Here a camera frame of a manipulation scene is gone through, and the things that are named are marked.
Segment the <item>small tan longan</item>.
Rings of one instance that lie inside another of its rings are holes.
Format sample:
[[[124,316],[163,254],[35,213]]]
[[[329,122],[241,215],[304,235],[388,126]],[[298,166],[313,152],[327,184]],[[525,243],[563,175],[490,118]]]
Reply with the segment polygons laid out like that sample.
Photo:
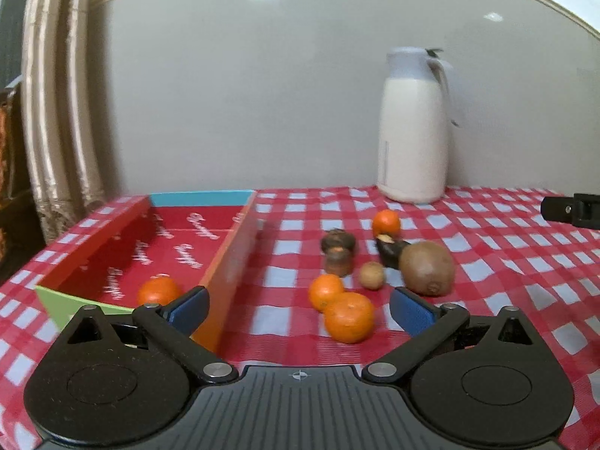
[[[380,290],[386,283],[386,272],[383,266],[375,261],[364,263],[359,269],[359,282],[366,290]]]

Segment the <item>beige curtain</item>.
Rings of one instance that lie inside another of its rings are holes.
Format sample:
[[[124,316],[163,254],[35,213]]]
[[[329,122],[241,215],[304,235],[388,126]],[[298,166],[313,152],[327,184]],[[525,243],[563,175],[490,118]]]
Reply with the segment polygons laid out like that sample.
[[[27,0],[21,104],[33,201],[46,243],[105,202],[87,76],[90,0]]]

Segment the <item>large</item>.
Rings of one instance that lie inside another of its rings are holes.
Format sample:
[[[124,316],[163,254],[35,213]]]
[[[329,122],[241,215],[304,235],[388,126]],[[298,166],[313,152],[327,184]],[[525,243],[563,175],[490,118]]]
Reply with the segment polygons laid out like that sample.
[[[374,331],[375,308],[366,295],[343,292],[323,310],[323,323],[332,339],[342,344],[358,344]]]

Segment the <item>brown water chestnut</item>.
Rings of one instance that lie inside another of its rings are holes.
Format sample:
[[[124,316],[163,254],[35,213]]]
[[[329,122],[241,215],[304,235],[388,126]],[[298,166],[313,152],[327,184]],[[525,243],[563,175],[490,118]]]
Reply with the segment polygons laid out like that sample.
[[[354,270],[353,253],[341,246],[331,247],[324,253],[324,270],[326,273],[345,278]]]

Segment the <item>small tangerine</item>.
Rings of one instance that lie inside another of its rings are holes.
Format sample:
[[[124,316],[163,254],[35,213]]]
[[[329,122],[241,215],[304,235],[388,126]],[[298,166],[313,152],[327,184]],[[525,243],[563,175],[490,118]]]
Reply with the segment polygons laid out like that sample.
[[[314,309],[323,312],[329,303],[344,292],[345,286],[342,279],[336,274],[325,273],[313,279],[308,288],[308,298]]]

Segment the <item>dark water chestnut with stem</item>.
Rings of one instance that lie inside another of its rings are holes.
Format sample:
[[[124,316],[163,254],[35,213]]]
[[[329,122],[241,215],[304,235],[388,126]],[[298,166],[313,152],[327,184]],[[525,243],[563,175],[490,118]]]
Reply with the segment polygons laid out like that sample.
[[[387,268],[398,270],[400,268],[400,259],[404,249],[410,243],[399,238],[391,237],[387,234],[380,234],[375,237],[375,246],[378,252],[380,263]]]

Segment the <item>dark wrinkled passion fruit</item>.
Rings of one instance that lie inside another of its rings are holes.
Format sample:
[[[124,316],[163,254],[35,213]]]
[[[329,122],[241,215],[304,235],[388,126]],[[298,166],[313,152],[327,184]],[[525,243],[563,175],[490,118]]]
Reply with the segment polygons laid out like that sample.
[[[354,254],[356,249],[355,236],[344,229],[329,229],[320,240],[320,249],[323,253],[327,253],[328,250],[337,247],[344,248]]]

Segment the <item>cream and grey thermos jug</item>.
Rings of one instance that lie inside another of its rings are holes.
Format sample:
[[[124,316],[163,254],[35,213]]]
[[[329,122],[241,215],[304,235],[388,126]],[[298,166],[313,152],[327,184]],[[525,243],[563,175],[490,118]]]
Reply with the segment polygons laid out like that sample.
[[[377,188],[395,201],[424,204],[443,197],[450,127],[458,111],[440,48],[397,47],[387,54],[379,114]]]

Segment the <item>brown kiwi fruit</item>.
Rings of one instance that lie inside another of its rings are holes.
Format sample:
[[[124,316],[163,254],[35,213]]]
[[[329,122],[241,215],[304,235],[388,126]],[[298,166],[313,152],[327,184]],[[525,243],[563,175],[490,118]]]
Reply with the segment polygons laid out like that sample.
[[[446,246],[421,241],[406,246],[399,269],[405,287],[422,297],[444,297],[454,287],[456,264]]]

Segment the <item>red orange cardboard box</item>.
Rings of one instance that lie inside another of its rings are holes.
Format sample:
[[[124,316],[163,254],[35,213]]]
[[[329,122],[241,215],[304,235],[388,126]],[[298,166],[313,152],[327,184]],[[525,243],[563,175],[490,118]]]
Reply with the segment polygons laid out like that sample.
[[[87,304],[126,314],[152,278],[182,291],[210,293],[207,319],[193,339],[210,351],[221,341],[257,230],[252,190],[123,196],[104,205],[50,245],[37,261],[34,286],[58,327]]]

